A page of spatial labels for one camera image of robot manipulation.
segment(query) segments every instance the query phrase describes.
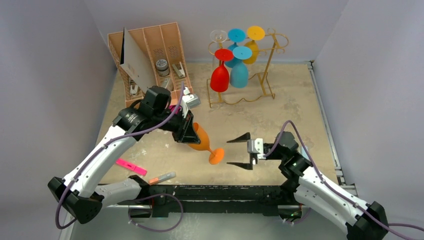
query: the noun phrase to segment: wine glass base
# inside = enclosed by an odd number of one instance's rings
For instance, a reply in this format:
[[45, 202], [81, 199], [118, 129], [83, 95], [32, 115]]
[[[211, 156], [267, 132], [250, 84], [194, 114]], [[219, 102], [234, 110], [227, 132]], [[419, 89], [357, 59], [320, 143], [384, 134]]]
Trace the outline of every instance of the wine glass base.
[[225, 152], [223, 148], [217, 148], [209, 155], [209, 163], [212, 165], [219, 164], [224, 158]]

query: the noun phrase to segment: wine glass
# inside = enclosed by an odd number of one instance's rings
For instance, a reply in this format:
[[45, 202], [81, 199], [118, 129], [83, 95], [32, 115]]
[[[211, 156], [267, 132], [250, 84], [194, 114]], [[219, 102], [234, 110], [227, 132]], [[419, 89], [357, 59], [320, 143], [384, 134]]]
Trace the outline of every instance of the wine glass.
[[[223, 43], [227, 40], [227, 32], [224, 30], [213, 30], [210, 33], [210, 40], [212, 40], [212, 42], [217, 43], [217, 50], [220, 49], [220, 44], [219, 43]], [[214, 70], [217, 67], [217, 59], [215, 56], [212, 56], [212, 69]]]
[[259, 47], [255, 41], [262, 40], [265, 37], [265, 31], [260, 26], [251, 26], [247, 29], [247, 36], [251, 41], [246, 42], [244, 46], [252, 51], [252, 56], [243, 60], [243, 63], [253, 64], [256, 62], [259, 55]]
[[233, 53], [228, 49], [218, 49], [215, 52], [215, 57], [221, 61], [221, 65], [218, 66], [210, 77], [210, 88], [217, 93], [223, 93], [228, 89], [230, 82], [230, 74], [224, 66], [226, 61], [231, 61], [234, 56]]
[[197, 123], [193, 123], [194, 131], [200, 139], [200, 144], [187, 144], [190, 148], [197, 151], [209, 151], [209, 163], [212, 165], [219, 164], [224, 158], [225, 151], [223, 148], [211, 149], [209, 136], [205, 130]]
[[242, 89], [248, 85], [249, 71], [248, 67], [242, 60], [246, 60], [252, 56], [252, 50], [246, 46], [238, 46], [232, 51], [234, 58], [240, 61], [232, 68], [229, 76], [231, 86]]
[[[246, 39], [246, 33], [240, 28], [233, 28], [228, 32], [228, 38], [234, 43], [231, 44], [227, 49], [233, 51], [238, 47], [237, 43], [241, 43]], [[241, 60], [238, 58], [233, 58], [231, 61], [227, 61], [225, 65], [229, 68], [234, 67]]]

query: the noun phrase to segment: gray wall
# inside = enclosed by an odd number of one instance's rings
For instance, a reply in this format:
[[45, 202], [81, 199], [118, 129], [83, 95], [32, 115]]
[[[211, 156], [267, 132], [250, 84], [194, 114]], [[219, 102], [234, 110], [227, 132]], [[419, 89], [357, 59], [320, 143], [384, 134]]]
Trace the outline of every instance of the gray wall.
[[314, 64], [346, 179], [383, 204], [390, 222], [420, 226], [423, 18], [424, 1], [351, 0]]
[[[275, 28], [290, 45], [275, 61], [309, 61], [318, 56], [348, 0], [85, 0], [97, 26], [107, 34], [178, 22], [187, 61], [212, 61], [215, 29]], [[259, 41], [270, 48], [272, 38]]]
[[48, 181], [94, 147], [114, 64], [82, 0], [0, 1], [0, 233], [57, 239]]

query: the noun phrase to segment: gold wire rack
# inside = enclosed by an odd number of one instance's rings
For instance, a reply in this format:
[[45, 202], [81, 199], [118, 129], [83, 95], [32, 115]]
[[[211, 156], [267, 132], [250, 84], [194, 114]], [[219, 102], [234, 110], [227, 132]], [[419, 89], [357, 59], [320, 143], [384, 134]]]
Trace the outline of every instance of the gold wire rack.
[[[272, 97], [272, 99], [275, 99], [276, 94], [273, 93], [273, 90], [271, 89], [270, 83], [268, 81], [268, 68], [270, 66], [271, 59], [273, 58], [274, 52], [276, 52], [278, 54], [283, 54], [286, 51], [285, 47], [287, 47], [289, 45], [289, 38], [284, 34], [276, 33], [276, 30], [274, 28], [268, 28], [267, 33], [268, 34], [265, 35], [265, 38], [271, 36], [272, 39], [273, 39], [272, 47], [271, 48], [265, 48], [265, 49], [259, 49], [259, 50], [255, 51], [255, 52], [259, 52], [258, 53], [259, 56], [266, 56], [267, 52], [270, 51], [270, 54], [269, 54], [269, 57], [268, 57], [268, 62], [266, 63], [265, 70], [263, 72], [257, 72], [249, 78], [249, 80], [251, 80], [251, 79], [254, 79], [255, 77], [257, 77], [257, 79], [259, 80], [260, 87], [262, 88], [262, 95], [258, 96], [256, 99], [252, 99], [252, 100], [249, 100], [249, 99], [242, 97], [241, 99], [239, 99], [236, 102], [227, 102], [226, 100], [223, 99], [222, 93], [218, 92], [217, 93], [218, 94], [218, 101], [211, 101], [211, 93], [210, 93], [210, 90], [209, 90], [211, 79], [208, 78], [206, 80], [206, 90], [207, 90], [207, 99], [208, 99], [208, 102], [209, 102], [209, 108], [212, 108], [213, 104], [236, 105], [236, 104], [240, 103], [241, 101], [252, 103], [252, 102], [259, 100], [262, 97]], [[284, 46], [281, 46], [279, 41], [277, 40], [277, 36], [284, 37], [286, 39], [287, 43]], [[213, 42], [209, 43], [209, 46], [207, 47], [207, 49], [209, 50], [209, 53], [212, 54], [212, 55], [215, 55], [215, 54], [211, 51], [211, 45], [215, 44], [215, 43], [217, 43], [217, 42], [213, 41]], [[220, 49], [223, 48], [222, 42], [218, 42], [218, 45], [219, 45]], [[264, 86], [265, 82], [266, 82], [266, 86], [267, 86], [269, 92], [267, 92], [266, 87]]]

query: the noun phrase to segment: storage organizer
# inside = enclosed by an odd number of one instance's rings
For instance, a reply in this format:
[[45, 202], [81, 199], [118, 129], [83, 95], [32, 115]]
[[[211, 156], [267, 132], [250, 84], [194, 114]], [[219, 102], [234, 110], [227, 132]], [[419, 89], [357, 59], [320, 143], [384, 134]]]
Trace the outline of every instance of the storage organizer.
[[[129, 30], [129, 33], [138, 44], [141, 51], [149, 57], [151, 67], [153, 68], [153, 72], [156, 77], [157, 85], [160, 86], [166, 78], [171, 79], [173, 85], [173, 90], [171, 91], [172, 105], [177, 104], [178, 97], [180, 96], [182, 82], [184, 82], [185, 87], [188, 87], [190, 93], [194, 93], [186, 67], [180, 30], [176, 22], [132, 29]], [[119, 70], [120, 75], [122, 76], [125, 89], [125, 105], [126, 107], [129, 107], [135, 100], [142, 99], [144, 97], [144, 92], [140, 90], [137, 95], [130, 94], [130, 88], [132, 85], [135, 85], [135, 83], [120, 67], [123, 34], [124, 33], [122, 31], [110, 33], [108, 34], [107, 38], [108, 46], [113, 56], [113, 60]], [[156, 61], [159, 59], [167, 60], [170, 71], [168, 76], [159, 76], [155, 67]], [[180, 62], [182, 63], [185, 72], [184, 78], [179, 78], [172, 67], [172, 64], [179, 66]]]

